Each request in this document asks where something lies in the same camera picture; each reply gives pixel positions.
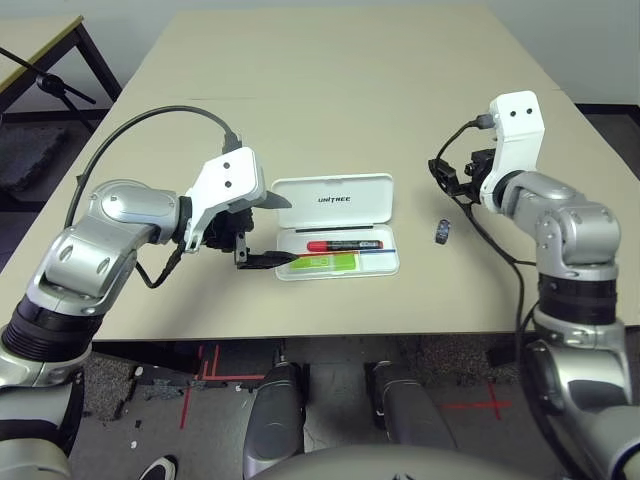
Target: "red marker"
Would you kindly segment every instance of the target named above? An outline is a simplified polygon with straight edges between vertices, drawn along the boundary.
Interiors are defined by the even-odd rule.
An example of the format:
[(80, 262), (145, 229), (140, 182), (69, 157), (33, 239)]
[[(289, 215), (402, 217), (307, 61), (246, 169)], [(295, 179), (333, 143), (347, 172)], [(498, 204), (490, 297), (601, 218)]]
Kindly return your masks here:
[(324, 242), (309, 242), (307, 250), (310, 252), (340, 252), (343, 250), (376, 250), (382, 248), (380, 240), (335, 240)]

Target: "beige tabletop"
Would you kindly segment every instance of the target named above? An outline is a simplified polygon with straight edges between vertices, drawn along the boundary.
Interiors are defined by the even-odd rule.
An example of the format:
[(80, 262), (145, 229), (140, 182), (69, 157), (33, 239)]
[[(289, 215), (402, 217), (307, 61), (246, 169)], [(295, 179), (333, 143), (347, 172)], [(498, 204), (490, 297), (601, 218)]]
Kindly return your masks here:
[[(0, 47), (34, 63), (81, 23), (82, 17), (78, 15), (0, 18)], [(0, 56), (0, 92), (11, 85), (24, 70), (24, 67)]]
[[(538, 94), (547, 133), (539, 169), (608, 205), (623, 241), (618, 304), (638, 323), (638, 182), (507, 30), (479, 6), (292, 8), (184, 12), (158, 40), (0, 275), (8, 319), (59, 232), (79, 174), (119, 124), (152, 107), (206, 108), (260, 156), (267, 182), (313, 175), (390, 173), (390, 222), (400, 255), (394, 276), (282, 282), (272, 271), (237, 271), (229, 254), (189, 255), (148, 290), (134, 274), (105, 318), (100, 340), (195, 339), (417, 332), (508, 331), (516, 282), (436, 186), (426, 159), (498, 94)], [(187, 113), (155, 117), (108, 150), (90, 182), (133, 178), (185, 192), (222, 135)], [(447, 160), (461, 171), (472, 150), (491, 146), (469, 132)], [(498, 215), (480, 221), (515, 256), (533, 241)], [(276, 213), (254, 209), (254, 251), (273, 249)], [(433, 241), (452, 222), (445, 246)], [(146, 246), (157, 276), (173, 246)], [(536, 299), (528, 268), (527, 307)]]

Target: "white case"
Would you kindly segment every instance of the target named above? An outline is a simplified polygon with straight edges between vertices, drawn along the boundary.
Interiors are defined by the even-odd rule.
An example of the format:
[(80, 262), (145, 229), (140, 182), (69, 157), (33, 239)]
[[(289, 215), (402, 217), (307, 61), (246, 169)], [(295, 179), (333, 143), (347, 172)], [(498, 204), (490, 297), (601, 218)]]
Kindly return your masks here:
[(294, 270), (276, 268), (280, 280), (312, 280), (393, 275), (400, 260), (391, 227), (393, 178), (386, 173), (276, 180), (271, 190), (282, 195), (292, 208), (278, 210), (277, 248), (295, 254), (309, 253), (307, 242), (321, 240), (381, 240), (381, 252), (355, 255), (355, 268), (332, 267)]

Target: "white wall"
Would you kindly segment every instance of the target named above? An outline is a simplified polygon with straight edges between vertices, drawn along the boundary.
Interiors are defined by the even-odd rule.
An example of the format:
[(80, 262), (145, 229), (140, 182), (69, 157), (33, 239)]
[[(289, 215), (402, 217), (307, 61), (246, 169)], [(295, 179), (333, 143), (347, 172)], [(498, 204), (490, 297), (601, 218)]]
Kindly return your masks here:
[[(414, 0), (421, 3), (481, 1)], [(380, 3), (397, 1), (8, 0), (3, 2), (0, 14), (3, 17), (82, 14), (98, 48), (118, 79), (125, 83), (178, 10)], [(640, 103), (640, 0), (486, 0), (484, 3), (575, 102)], [(109, 105), (76, 52), (70, 53), (52, 71), (98, 99), (98, 107)], [(55, 99), (33, 90), (20, 99), (12, 111), (61, 109)]]

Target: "tripod stand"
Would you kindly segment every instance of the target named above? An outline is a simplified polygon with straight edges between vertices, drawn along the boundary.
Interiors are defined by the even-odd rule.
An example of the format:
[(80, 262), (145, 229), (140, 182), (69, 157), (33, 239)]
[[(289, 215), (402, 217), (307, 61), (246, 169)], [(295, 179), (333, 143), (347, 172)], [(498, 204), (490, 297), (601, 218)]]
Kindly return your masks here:
[(76, 90), (75, 88), (67, 85), (60, 77), (57, 75), (53, 75), (52, 73), (45, 72), (44, 70), (39, 69), (35, 65), (30, 64), (26, 60), (18, 57), (17, 55), (11, 53), (10, 51), (0, 47), (0, 55), (7, 57), (9, 60), (16, 62), (17, 64), (27, 68), (34, 73), (36, 73), (36, 85), (38, 88), (49, 95), (60, 99), (62, 103), (64, 103), (65, 107), (67, 107), (75, 116), (78, 118), (80, 123), (82, 123), (85, 128), (93, 133), (95, 128), (89, 121), (84, 117), (82, 112), (78, 110), (78, 108), (73, 104), (73, 102), (67, 97), (67, 93), (72, 93), (76, 97), (83, 99), (86, 102), (91, 104), (95, 104), (96, 101), (85, 95), (84, 93)]

